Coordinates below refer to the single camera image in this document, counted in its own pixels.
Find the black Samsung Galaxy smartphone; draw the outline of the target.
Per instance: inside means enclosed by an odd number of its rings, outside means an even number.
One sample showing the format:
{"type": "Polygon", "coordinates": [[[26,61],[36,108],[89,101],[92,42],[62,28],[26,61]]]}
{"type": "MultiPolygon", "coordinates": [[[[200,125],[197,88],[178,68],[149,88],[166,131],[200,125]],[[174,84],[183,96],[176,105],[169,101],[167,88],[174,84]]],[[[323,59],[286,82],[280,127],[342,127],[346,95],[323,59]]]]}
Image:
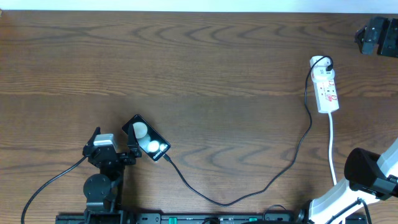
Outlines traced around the black Samsung Galaxy smartphone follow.
{"type": "Polygon", "coordinates": [[[134,115],[123,127],[122,130],[129,136],[130,127],[134,128],[137,145],[155,162],[157,162],[171,148],[166,141],[141,115],[134,115]]]}

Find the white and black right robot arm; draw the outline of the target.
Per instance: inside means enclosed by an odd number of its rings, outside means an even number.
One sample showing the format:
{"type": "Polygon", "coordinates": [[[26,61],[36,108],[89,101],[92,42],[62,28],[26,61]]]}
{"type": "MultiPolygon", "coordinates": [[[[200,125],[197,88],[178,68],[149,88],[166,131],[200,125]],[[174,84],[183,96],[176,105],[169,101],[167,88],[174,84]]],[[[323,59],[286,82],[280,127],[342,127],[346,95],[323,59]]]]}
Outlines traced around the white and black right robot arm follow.
{"type": "MultiPolygon", "coordinates": [[[[397,19],[373,17],[354,37],[362,54],[374,50],[385,57],[397,57],[397,19]]],[[[334,81],[333,59],[316,55],[310,59],[307,78],[313,82],[318,112],[327,114],[339,109],[334,81]]],[[[333,186],[319,198],[308,201],[295,219],[296,223],[347,223],[349,216],[372,203],[397,196],[397,143],[377,154],[361,148],[353,149],[345,163],[344,176],[336,178],[333,165],[333,136],[329,137],[328,161],[333,186]]]]}

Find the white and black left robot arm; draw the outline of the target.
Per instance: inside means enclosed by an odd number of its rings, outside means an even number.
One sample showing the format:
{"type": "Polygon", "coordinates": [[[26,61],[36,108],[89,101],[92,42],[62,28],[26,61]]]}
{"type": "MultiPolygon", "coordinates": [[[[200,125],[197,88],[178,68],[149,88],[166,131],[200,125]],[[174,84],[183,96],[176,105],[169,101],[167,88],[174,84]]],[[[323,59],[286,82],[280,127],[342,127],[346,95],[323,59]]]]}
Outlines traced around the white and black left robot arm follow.
{"type": "Polygon", "coordinates": [[[84,146],[83,155],[99,169],[99,173],[90,176],[83,186],[86,197],[84,223],[136,222],[133,212],[120,207],[125,167],[134,165],[142,156],[133,125],[127,129],[127,146],[129,152],[116,152],[113,135],[101,134],[99,127],[84,146]]]}

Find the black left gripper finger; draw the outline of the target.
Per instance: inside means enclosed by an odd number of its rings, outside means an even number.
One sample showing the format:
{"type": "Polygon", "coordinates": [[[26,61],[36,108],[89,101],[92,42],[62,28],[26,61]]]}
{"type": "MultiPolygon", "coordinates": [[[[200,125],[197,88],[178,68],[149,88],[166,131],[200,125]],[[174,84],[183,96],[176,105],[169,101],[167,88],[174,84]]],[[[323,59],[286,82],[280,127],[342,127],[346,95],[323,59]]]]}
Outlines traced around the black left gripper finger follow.
{"type": "Polygon", "coordinates": [[[129,124],[127,135],[128,135],[127,146],[129,148],[130,152],[134,155],[135,158],[142,157],[141,148],[137,141],[134,126],[132,123],[129,124]]]}
{"type": "Polygon", "coordinates": [[[100,127],[96,127],[96,129],[94,130],[93,135],[90,137],[88,142],[83,147],[82,154],[84,156],[90,156],[93,153],[93,151],[95,150],[94,141],[95,141],[95,138],[97,137],[97,135],[99,135],[99,134],[101,134],[100,127]]]}

